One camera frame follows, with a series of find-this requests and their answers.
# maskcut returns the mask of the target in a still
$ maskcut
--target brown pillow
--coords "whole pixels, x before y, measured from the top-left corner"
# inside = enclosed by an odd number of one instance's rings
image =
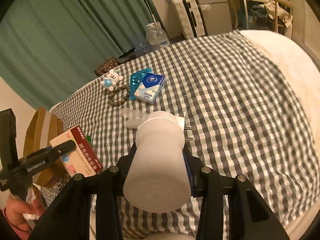
[[[101,77],[103,74],[108,73],[110,69],[113,69],[118,66],[118,62],[115,57],[108,59],[105,63],[103,63],[100,67],[98,67],[94,73]]]

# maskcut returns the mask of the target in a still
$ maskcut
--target blue tissue package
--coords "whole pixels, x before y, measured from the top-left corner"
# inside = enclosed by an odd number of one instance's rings
[[[143,102],[154,103],[164,84],[164,76],[147,73],[135,91],[134,96]]]
[[[130,100],[131,101],[136,99],[136,97],[134,96],[134,93],[148,72],[152,73],[152,69],[151,68],[142,69],[131,75],[130,77]]]

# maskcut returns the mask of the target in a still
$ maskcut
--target brown cardboard box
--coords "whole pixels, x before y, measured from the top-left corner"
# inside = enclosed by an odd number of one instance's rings
[[[63,132],[63,122],[55,115],[40,107],[34,114],[27,129],[23,156],[50,146],[50,140]],[[34,182],[42,187],[52,187],[66,173],[60,160],[33,177]]]

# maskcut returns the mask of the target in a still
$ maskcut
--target bead bracelet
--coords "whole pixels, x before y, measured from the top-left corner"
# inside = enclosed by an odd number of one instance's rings
[[[115,97],[116,93],[119,93],[119,92],[122,91],[122,90],[127,90],[127,95],[125,95],[124,98],[121,99],[120,101],[114,102],[114,101],[113,101],[113,98]],[[128,85],[124,85],[124,86],[121,86],[121,87],[119,87],[119,88],[116,88],[115,90],[113,90],[113,91],[109,94],[108,103],[109,103],[111,106],[121,106],[121,105],[123,105],[123,104],[129,99],[129,96],[130,96],[129,86],[128,86]]]

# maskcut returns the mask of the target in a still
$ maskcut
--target tissue pack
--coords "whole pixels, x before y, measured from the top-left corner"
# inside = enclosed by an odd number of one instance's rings
[[[141,101],[154,103],[165,84],[165,77],[159,74],[147,73],[134,95]]]
[[[76,149],[62,155],[60,161],[71,177],[77,173],[82,173],[85,177],[93,176],[102,170],[102,164],[92,150],[80,125],[58,135],[50,143],[55,147],[68,140],[76,143]]]

